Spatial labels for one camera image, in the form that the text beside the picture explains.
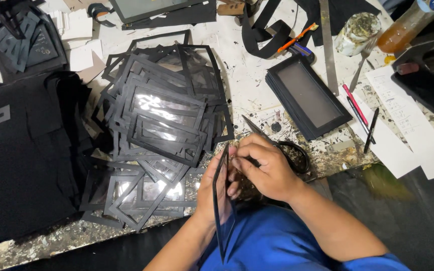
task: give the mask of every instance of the orange tool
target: orange tool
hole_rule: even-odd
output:
[[[304,34],[306,34],[307,31],[309,30],[316,30],[319,26],[316,23],[313,23],[312,25],[310,25],[310,27],[304,29],[304,31],[299,34],[297,37],[293,38],[290,42],[286,43],[284,46],[280,47],[277,52],[281,52],[282,50],[287,49],[287,47],[291,46],[292,44],[294,44],[294,42],[296,42],[296,40],[299,40],[300,38],[302,38],[302,36],[304,36]]]

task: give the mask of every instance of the right hand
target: right hand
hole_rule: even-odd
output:
[[[257,168],[244,157],[256,159]],[[304,182],[297,177],[280,149],[256,133],[242,139],[232,164],[266,197],[289,202],[302,190]]]

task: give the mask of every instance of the worktable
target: worktable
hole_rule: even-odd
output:
[[[378,18],[383,29],[388,28],[392,23],[389,15],[377,0],[368,1],[382,10],[382,14]],[[292,26],[296,10],[298,10],[297,22],[291,34],[296,36],[307,21],[307,16],[302,9],[297,9],[294,1],[282,1],[269,25],[281,19]],[[112,22],[119,21],[116,13],[105,15],[105,19]],[[217,16],[217,22],[197,24],[195,27],[185,25],[128,31],[121,31],[119,28],[106,28],[97,23],[94,23],[93,27],[95,30],[93,39],[102,40],[105,57],[112,53],[126,51],[133,39],[191,29],[190,43],[210,45],[218,61],[226,88],[226,97],[229,99],[228,103],[233,119],[236,141],[246,136],[250,131],[244,124],[241,114],[244,114],[257,125],[262,125],[264,132],[267,132],[271,139],[294,141],[308,151],[310,155],[312,163],[310,173],[300,176],[306,181],[330,176],[348,168],[377,162],[377,158],[372,152],[366,155],[363,153],[364,143],[357,138],[352,130],[348,129],[347,124],[316,140],[308,142],[304,139],[293,122],[290,121],[277,97],[264,81],[267,69],[289,57],[290,53],[277,54],[271,59],[260,59],[250,55],[244,49],[241,28],[235,24],[233,16]],[[156,46],[158,44],[149,43],[148,45]],[[326,83],[326,67],[322,46],[315,48],[313,42],[310,41],[308,47],[315,53],[317,59],[312,67]],[[384,65],[386,56],[378,48],[375,48],[368,60],[374,67],[380,67]],[[334,58],[339,84],[349,84],[361,56],[347,57],[335,51]],[[371,108],[376,108],[381,105],[381,102],[365,77],[365,72],[370,69],[367,63],[363,65],[361,77],[354,94],[360,96]],[[88,109],[95,105],[99,98],[99,92],[107,84],[108,82],[100,76],[89,84],[93,91],[88,102]],[[423,107],[421,108],[434,126],[434,114],[431,114],[430,111]],[[389,124],[389,127],[403,139],[387,111],[384,108],[381,111],[384,112],[382,118],[387,120],[386,123]],[[205,167],[210,157],[211,155],[207,154],[200,167]],[[186,210],[187,215],[192,213],[193,210]],[[159,225],[171,219],[174,218],[151,217],[145,227]],[[129,227],[124,230],[117,230],[86,221],[69,220],[64,226],[53,227],[46,235],[36,234],[23,241],[18,241],[18,243],[13,240],[1,243],[0,269],[48,258],[58,253],[115,238],[132,231]]]

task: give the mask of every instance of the hand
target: hand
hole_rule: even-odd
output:
[[[244,157],[256,159],[257,168]],[[256,133],[242,139],[232,164],[266,197],[289,202],[304,186],[280,149]]]
[[[229,157],[231,155],[234,155],[236,151],[237,148],[235,146],[230,146]],[[210,161],[207,167],[206,172],[202,176],[200,187],[199,190],[197,191],[197,208],[195,210],[194,216],[198,217],[200,220],[202,220],[202,222],[206,223],[207,225],[215,224],[212,181],[214,179],[215,171],[217,169],[217,166],[219,165],[219,160],[221,156],[222,156],[222,152],[220,152],[218,155],[212,158],[212,160]],[[221,188],[225,187],[227,170],[228,170],[229,180],[232,182],[231,185],[229,185],[229,188],[227,189],[227,194],[233,200],[239,196],[241,191],[239,190],[239,182],[234,182],[235,173],[237,172],[237,170],[232,166],[232,164],[229,165],[229,169],[227,169],[225,166],[222,166],[219,179],[217,180],[217,187],[221,187]],[[220,207],[219,210],[226,209],[223,208],[226,202],[225,190],[221,189],[217,191],[217,197],[219,199],[219,207]],[[226,216],[225,214],[221,214],[220,217],[223,218],[223,220],[225,221],[224,218],[225,216]]]

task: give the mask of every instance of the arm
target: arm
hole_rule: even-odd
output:
[[[251,156],[257,168],[243,157]],[[239,144],[234,166],[265,196],[287,202],[315,236],[321,249],[338,261],[381,256],[384,244],[361,222],[299,179],[282,152],[257,134]]]
[[[235,147],[229,149],[229,155],[235,152]],[[195,266],[204,253],[215,233],[212,180],[221,155],[222,153],[218,154],[210,161],[206,172],[202,176],[200,187],[197,191],[197,209],[194,215],[185,222],[177,234],[160,250],[144,271],[188,271]],[[231,181],[235,177],[235,174],[232,174],[233,171],[235,170],[231,171]],[[225,181],[226,175],[222,174],[220,176],[223,179],[219,178],[219,181]],[[238,185],[238,182],[232,182],[227,190],[227,194],[233,199],[240,193],[237,189]],[[219,198],[225,199],[225,191],[219,191]]]

